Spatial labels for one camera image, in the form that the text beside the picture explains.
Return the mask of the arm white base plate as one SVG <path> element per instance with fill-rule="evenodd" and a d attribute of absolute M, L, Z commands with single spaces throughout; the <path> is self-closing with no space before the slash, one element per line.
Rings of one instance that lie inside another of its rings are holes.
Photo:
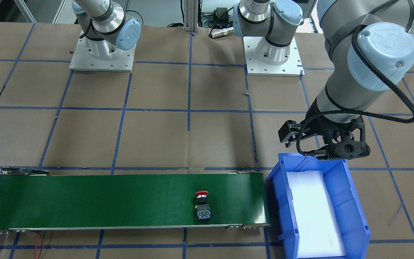
<path fill-rule="evenodd" d="M 269 44 L 264 37 L 243 37 L 247 74 L 252 76 L 304 75 L 295 38 L 290 45 L 277 47 Z"/>
<path fill-rule="evenodd" d="M 108 41 L 77 41 L 69 68 L 84 72 L 131 72 L 136 45 L 130 50 L 118 49 Z"/>

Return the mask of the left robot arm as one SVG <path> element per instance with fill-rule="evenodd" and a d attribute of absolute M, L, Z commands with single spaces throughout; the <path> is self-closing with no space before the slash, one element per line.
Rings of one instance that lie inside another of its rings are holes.
<path fill-rule="evenodd" d="M 414 123 L 414 104 L 397 86 L 414 65 L 414 0 L 319 0 L 317 13 L 335 69 L 305 119 L 281 126 L 280 142 L 320 160 L 367 157 L 364 116 Z M 411 118 L 366 112 L 388 90 Z"/>

